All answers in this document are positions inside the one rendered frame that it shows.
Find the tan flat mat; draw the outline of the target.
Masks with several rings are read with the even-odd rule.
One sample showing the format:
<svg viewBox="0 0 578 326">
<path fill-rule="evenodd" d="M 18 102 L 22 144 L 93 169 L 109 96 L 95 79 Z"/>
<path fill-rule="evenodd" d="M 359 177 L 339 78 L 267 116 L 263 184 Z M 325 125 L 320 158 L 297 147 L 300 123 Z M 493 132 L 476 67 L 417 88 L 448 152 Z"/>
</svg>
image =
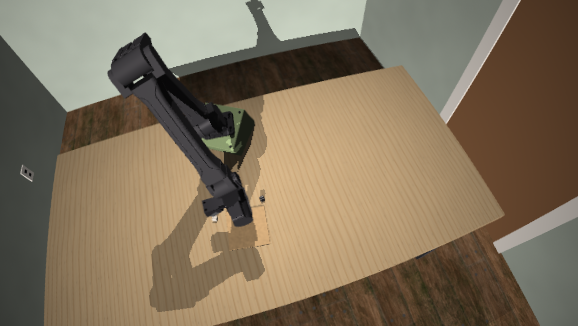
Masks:
<svg viewBox="0 0 578 326">
<path fill-rule="evenodd" d="M 270 243 L 265 207 L 252 209 L 254 220 L 243 227 L 235 227 L 228 212 L 226 212 L 229 250 L 237 250 Z"/>
</svg>

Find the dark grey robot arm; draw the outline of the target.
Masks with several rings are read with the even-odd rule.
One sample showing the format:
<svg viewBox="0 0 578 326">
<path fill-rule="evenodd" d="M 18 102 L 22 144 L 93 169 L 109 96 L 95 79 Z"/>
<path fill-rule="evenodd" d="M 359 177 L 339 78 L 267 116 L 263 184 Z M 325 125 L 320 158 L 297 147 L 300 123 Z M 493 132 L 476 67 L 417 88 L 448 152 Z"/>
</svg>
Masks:
<svg viewBox="0 0 578 326">
<path fill-rule="evenodd" d="M 224 165 L 201 139 L 234 135 L 233 113 L 222 113 L 212 102 L 205 105 L 196 99 L 167 68 L 146 32 L 118 50 L 107 74 L 124 99 L 133 94 L 148 107 L 193 164 L 213 196 L 202 200 L 205 215 L 214 217 L 226 208 L 234 226 L 251 223 L 239 174 Z"/>
</svg>

